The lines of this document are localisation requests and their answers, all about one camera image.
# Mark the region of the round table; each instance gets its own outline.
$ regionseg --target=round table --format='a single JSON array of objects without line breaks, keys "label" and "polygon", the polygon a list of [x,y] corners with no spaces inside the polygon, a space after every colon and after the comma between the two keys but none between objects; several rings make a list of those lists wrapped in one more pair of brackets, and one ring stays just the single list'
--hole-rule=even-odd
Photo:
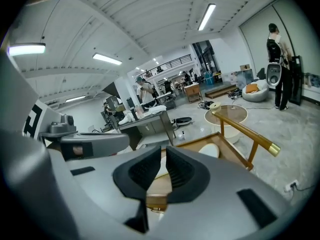
[{"label": "round table", "polygon": [[[239,105],[221,105],[219,114],[240,124],[248,117],[248,111]],[[204,114],[204,119],[211,125],[213,133],[221,133],[220,119],[214,116],[210,110]],[[224,137],[232,144],[236,143],[239,140],[240,131],[224,122]]]}]

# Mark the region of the white power outlet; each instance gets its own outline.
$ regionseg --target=white power outlet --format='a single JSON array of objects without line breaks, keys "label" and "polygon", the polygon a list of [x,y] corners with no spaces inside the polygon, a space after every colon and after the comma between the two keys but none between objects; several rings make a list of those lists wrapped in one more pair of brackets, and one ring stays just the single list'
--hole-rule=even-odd
[{"label": "white power outlet", "polygon": [[290,182],[289,184],[285,185],[284,192],[290,192],[292,188],[290,187],[293,183],[296,184],[296,186],[299,186],[299,182],[295,179],[294,181]]}]

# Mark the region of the fluorescent light fixture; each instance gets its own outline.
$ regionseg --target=fluorescent light fixture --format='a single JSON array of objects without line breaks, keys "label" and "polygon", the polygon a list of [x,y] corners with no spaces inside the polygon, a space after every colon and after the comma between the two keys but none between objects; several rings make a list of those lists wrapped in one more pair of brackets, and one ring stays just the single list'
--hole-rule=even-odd
[{"label": "fluorescent light fixture", "polygon": [[43,54],[46,49],[45,43],[20,43],[9,47],[10,56],[24,54]]},{"label": "fluorescent light fixture", "polygon": [[122,62],[120,60],[116,60],[114,58],[110,58],[110,57],[101,55],[99,53],[95,53],[92,58],[94,58],[96,60],[99,60],[99,61],[104,61],[104,62],[109,62],[109,63],[112,63],[112,64],[116,64],[116,65],[121,65],[122,64]]},{"label": "fluorescent light fixture", "polygon": [[211,14],[214,12],[214,9],[216,8],[216,5],[213,3],[210,3],[204,13],[204,17],[201,20],[200,26],[198,28],[199,31],[204,30]]},{"label": "fluorescent light fixture", "polygon": [[80,96],[80,97],[75,97],[75,98],[69,98],[69,99],[67,99],[65,102],[73,102],[73,101],[76,101],[76,100],[83,99],[83,98],[85,98],[85,97],[86,97],[86,95]]}]

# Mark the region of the orange cushion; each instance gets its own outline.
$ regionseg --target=orange cushion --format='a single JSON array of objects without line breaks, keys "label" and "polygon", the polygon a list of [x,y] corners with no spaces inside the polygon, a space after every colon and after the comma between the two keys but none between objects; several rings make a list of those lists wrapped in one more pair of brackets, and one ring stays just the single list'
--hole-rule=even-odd
[{"label": "orange cushion", "polygon": [[258,88],[258,85],[256,83],[248,84],[245,87],[245,93],[246,94],[249,94],[249,93],[252,93],[252,92],[257,92],[257,91],[259,91],[259,88]]}]

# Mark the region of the black railing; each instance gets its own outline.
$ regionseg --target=black railing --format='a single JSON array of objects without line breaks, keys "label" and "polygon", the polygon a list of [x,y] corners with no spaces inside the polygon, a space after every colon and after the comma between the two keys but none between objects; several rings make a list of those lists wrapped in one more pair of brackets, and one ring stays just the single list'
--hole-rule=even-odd
[{"label": "black railing", "polygon": [[141,76],[144,79],[147,79],[147,78],[155,76],[165,70],[172,69],[174,67],[186,64],[188,62],[192,62],[190,54],[182,56],[180,58],[176,58],[176,59],[171,60],[169,62],[166,62],[162,65],[156,66],[150,70],[145,71],[144,73],[140,74],[139,76]]}]

